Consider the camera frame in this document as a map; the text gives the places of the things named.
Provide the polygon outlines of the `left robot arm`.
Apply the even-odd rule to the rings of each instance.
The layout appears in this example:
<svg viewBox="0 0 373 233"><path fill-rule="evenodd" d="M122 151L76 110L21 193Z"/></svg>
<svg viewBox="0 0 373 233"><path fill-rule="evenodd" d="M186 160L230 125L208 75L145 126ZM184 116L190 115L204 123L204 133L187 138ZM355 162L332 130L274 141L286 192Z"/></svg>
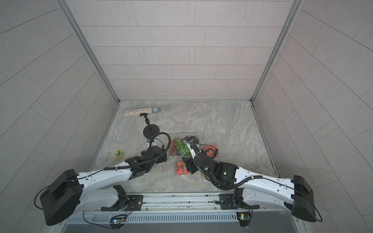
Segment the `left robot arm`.
<svg viewBox="0 0 373 233"><path fill-rule="evenodd" d="M162 132L161 135L168 139L166 146L149 145L141 156L98 171L77 173L73 169L66 170L52 184L41 189L37 197L40 198L40 209L46 225L61 223L80 211L125 209L129 205L129 198L121 183L149 173L156 163L163 163L167 159L172 140L167 133Z"/></svg>

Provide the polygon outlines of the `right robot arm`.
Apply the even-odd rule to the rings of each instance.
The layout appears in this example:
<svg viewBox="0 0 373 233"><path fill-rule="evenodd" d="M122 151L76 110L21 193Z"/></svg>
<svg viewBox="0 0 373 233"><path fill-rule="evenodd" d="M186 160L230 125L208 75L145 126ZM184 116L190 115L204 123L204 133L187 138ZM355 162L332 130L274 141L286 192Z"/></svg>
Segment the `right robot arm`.
<svg viewBox="0 0 373 233"><path fill-rule="evenodd" d="M313 189L304 177L295 175L289 179L258 174L238 165L215 161L199 148L196 140L184 139L182 143L191 153L191 158L185 160L187 170L192 174L201 172L222 191L232 190L238 208L273 205L290 210L301 220L322 222L314 203Z"/></svg>

